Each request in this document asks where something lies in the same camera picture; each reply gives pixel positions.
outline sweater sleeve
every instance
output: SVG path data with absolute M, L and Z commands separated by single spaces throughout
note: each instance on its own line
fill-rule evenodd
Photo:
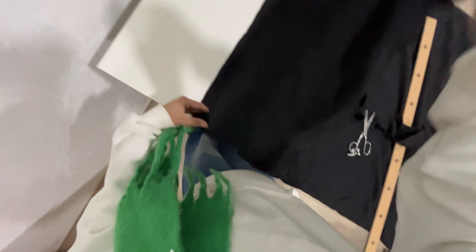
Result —
M 173 127 L 162 105 L 144 115 L 135 113 L 116 129 L 112 138 L 109 167 L 104 187 L 89 201 L 77 225 L 77 237 L 70 252 L 112 252 L 118 204 L 143 158 L 150 141 L 160 129 Z

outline wooden ruler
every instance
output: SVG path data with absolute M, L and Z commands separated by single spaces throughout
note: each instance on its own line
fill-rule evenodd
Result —
M 418 55 L 416 56 L 415 68 L 413 69 L 413 76 L 410 82 L 410 89 L 408 91 L 407 101 L 403 109 L 403 124 L 411 127 L 417 110 L 418 99 L 420 98 L 421 86 L 423 78 L 425 77 L 426 65 L 430 56 L 431 44 L 435 36 L 437 27 L 437 20 L 431 17 L 426 17 L 425 27 L 421 36 L 420 47 L 418 48 Z M 400 167 L 402 166 L 403 156 L 405 155 L 405 147 L 395 143 L 393 148 L 392 158 L 388 166 L 387 176 L 385 177 L 382 195 L 378 202 L 377 212 L 375 213 L 374 222 L 368 235 L 367 243 L 364 252 L 376 252 L 377 245 L 380 242 L 380 236 L 387 219 L 390 202 L 395 191 L 396 180 Z

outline hand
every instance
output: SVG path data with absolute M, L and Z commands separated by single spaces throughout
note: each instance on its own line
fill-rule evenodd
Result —
M 195 102 L 182 96 L 165 104 L 164 108 L 169 113 L 175 126 L 208 127 L 207 122 L 204 120 L 190 116 L 190 114 L 208 112 L 208 108 L 203 103 Z

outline beige fabric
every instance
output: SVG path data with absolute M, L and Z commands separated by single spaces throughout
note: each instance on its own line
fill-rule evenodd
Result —
M 311 207 L 319 216 L 321 216 L 330 225 L 332 225 L 332 227 L 336 228 L 337 231 L 339 231 L 349 242 L 351 242 L 359 250 L 364 250 L 365 242 L 368 236 L 368 231 L 366 229 L 355 224 L 353 221 L 342 216 L 337 211 L 331 209 L 330 207 L 323 204 L 321 201 L 315 199 L 309 194 L 303 192 L 302 190 L 287 185 L 281 179 L 275 178 L 275 181 L 286 190 L 295 189 L 299 194 L 299 198 L 304 203 Z M 377 247 L 377 252 L 385 252 L 385 249 L 387 249 L 385 245 L 380 242 Z

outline white wall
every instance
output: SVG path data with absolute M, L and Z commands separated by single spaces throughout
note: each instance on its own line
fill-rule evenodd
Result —
M 128 1 L 0 0 L 0 251 L 54 251 L 86 199 L 27 229 L 106 166 L 113 129 L 145 107 L 88 66 Z

